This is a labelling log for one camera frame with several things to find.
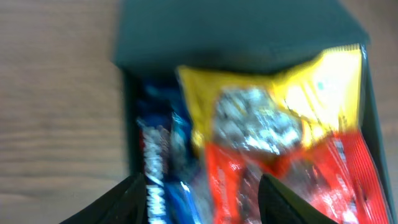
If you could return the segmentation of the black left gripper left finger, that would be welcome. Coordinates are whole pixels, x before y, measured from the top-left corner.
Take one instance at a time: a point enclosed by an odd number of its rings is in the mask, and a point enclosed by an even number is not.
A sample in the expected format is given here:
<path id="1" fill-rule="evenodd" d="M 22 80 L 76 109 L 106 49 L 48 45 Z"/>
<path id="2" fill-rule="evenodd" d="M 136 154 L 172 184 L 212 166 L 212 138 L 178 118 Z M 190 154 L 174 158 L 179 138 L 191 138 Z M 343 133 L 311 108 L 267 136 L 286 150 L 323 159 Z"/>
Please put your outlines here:
<path id="1" fill-rule="evenodd" d="M 144 176 L 136 173 L 61 224 L 142 224 L 146 222 L 145 196 Z"/>

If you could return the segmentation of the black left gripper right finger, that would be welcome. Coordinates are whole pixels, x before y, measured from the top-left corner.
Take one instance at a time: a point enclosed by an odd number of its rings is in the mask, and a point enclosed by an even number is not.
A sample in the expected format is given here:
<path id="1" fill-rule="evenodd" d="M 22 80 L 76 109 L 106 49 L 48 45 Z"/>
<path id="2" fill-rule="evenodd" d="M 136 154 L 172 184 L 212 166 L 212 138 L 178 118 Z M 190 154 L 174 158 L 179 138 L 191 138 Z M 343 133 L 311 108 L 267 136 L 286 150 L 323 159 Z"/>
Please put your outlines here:
<path id="1" fill-rule="evenodd" d="M 261 222 L 266 224 L 335 224 L 270 174 L 263 174 L 258 191 Z"/>

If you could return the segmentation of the blue Oreo cookie pack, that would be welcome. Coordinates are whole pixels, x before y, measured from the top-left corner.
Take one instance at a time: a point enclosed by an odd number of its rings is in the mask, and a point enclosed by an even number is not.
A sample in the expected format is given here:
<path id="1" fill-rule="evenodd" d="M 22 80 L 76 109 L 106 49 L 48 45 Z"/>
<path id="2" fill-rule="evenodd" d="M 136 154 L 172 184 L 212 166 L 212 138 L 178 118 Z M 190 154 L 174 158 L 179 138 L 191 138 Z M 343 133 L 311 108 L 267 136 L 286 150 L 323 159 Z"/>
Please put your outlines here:
<path id="1" fill-rule="evenodd" d="M 165 194 L 170 223 L 212 223 L 213 201 L 204 165 L 195 158 L 192 124 L 178 86 L 146 82 L 137 102 L 138 119 L 170 131 L 169 173 Z"/>

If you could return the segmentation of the red Hacks candy bag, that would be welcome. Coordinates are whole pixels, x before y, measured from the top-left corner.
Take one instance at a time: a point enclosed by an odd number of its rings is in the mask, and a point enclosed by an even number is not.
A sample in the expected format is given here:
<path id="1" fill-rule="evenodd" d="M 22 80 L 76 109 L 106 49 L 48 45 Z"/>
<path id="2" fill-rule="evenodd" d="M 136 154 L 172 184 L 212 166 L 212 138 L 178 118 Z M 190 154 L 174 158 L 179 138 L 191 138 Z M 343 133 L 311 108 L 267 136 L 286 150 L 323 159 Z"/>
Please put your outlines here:
<path id="1" fill-rule="evenodd" d="M 336 223 L 389 223 L 379 175 L 359 130 L 335 133 L 309 149 L 266 162 L 209 144 L 206 163 L 215 223 L 262 223 L 258 191 L 270 174 Z"/>

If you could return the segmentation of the yellow Hacks candy bag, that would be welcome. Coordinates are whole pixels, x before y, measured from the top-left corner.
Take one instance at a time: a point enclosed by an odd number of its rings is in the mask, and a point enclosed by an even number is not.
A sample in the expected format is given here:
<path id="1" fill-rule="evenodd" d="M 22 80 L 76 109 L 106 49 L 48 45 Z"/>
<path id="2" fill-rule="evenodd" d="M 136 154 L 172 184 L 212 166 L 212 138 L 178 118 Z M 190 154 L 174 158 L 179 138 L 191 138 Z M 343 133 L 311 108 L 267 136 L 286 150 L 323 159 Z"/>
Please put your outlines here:
<path id="1" fill-rule="evenodd" d="M 280 155 L 359 127 L 366 62 L 353 44 L 273 75 L 178 67 L 194 151 L 215 143 Z"/>

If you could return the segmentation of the dark purple chocolate bar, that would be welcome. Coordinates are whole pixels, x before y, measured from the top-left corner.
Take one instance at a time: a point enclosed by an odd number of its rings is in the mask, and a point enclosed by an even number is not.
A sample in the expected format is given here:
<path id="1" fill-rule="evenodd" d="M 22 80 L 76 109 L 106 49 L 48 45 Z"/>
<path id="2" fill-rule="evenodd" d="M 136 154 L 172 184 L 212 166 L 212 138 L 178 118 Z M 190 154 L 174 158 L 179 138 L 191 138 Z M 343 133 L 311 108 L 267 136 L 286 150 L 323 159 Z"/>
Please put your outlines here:
<path id="1" fill-rule="evenodd" d="M 142 136 L 144 175 L 146 177 L 147 217 L 149 224 L 171 222 L 165 194 L 169 173 L 170 131 L 161 124 L 139 118 Z"/>

